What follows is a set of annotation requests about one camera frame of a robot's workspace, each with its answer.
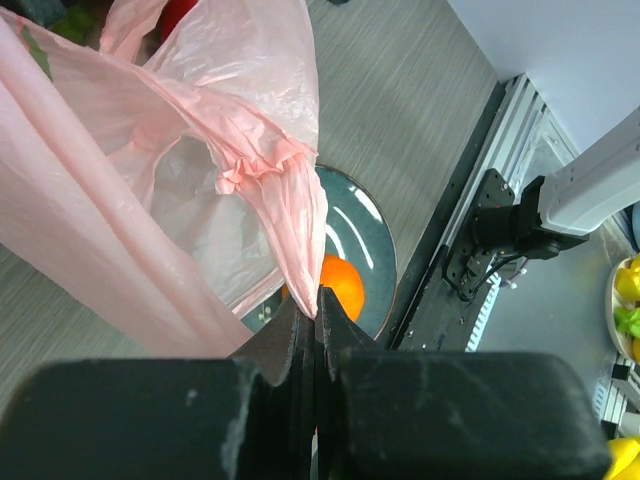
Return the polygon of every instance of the white wall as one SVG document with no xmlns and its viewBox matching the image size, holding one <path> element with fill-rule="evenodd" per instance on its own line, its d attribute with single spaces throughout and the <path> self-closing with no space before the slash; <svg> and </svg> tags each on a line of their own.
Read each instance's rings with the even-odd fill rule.
<svg viewBox="0 0 640 480">
<path fill-rule="evenodd" d="M 527 73 L 578 150 L 640 105 L 640 0 L 449 0 L 501 80 Z"/>
</svg>

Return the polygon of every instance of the yellow fruit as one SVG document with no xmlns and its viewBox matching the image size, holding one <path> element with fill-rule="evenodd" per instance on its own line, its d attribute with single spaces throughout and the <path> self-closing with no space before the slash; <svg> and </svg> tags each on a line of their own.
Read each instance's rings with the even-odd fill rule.
<svg viewBox="0 0 640 480">
<path fill-rule="evenodd" d="M 613 480 L 638 480 L 640 479 L 640 457 L 629 464 L 627 468 L 622 470 Z"/>
<path fill-rule="evenodd" d="M 640 453 L 640 443 L 637 438 L 616 438 L 609 440 L 609 450 L 613 461 L 604 480 L 617 480 L 617 475 L 631 465 Z"/>
<path fill-rule="evenodd" d="M 362 279 L 353 265 L 335 255 L 325 255 L 320 273 L 320 285 L 333 290 L 351 321 L 358 320 L 364 306 L 365 295 Z M 285 285 L 282 287 L 282 296 L 285 297 L 288 293 L 289 289 Z"/>
<path fill-rule="evenodd" d="M 633 343 L 631 343 L 631 350 L 633 351 L 633 359 L 640 363 L 640 338 L 633 339 Z"/>
<path fill-rule="evenodd" d="M 640 271 L 621 268 L 616 274 L 616 290 L 627 302 L 640 300 Z"/>
</svg>

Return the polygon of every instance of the black cable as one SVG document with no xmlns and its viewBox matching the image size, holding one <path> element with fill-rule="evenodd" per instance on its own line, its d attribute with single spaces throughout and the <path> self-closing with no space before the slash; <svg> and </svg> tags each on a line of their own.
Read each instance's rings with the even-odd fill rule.
<svg viewBox="0 0 640 480">
<path fill-rule="evenodd" d="M 458 290 L 458 298 L 463 302 L 470 302 L 471 300 L 476 298 L 476 295 L 478 294 L 478 290 L 480 290 L 480 287 L 482 287 L 482 285 L 484 285 L 484 283 L 487 280 L 489 280 L 489 278 L 491 278 L 491 276 L 494 273 L 496 273 L 498 270 L 504 267 L 507 263 L 513 262 L 514 260 L 518 260 L 521 256 L 522 255 L 515 254 L 515 255 L 507 255 L 506 257 L 498 258 L 493 264 L 493 266 L 489 270 L 487 270 L 487 273 L 485 273 L 482 277 L 480 277 L 480 279 L 473 285 L 473 288 L 469 290 L 470 295 L 467 296 L 462 290 Z"/>
</svg>

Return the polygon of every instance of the plastic bag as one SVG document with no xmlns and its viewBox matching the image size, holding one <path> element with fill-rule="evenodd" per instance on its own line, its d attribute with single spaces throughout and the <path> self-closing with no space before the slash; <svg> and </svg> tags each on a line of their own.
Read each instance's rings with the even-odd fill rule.
<svg viewBox="0 0 640 480">
<path fill-rule="evenodd" d="M 163 3 L 114 2 L 113 55 L 0 11 L 0 241 L 152 353 L 224 356 L 283 275 L 316 313 L 313 37 L 302 0 L 202 0 L 118 58 Z"/>
</svg>

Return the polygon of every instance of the gray wood grain surface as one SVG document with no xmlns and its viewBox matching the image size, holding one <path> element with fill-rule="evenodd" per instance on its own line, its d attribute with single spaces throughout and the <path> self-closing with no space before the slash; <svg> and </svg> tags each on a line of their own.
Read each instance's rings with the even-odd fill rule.
<svg viewBox="0 0 640 480">
<path fill-rule="evenodd" d="M 391 224 L 402 273 L 496 75 L 445 0 L 308 0 L 320 78 L 320 159 Z M 0 410 L 47 361 L 143 356 L 133 341 L 0 248 Z"/>
</svg>

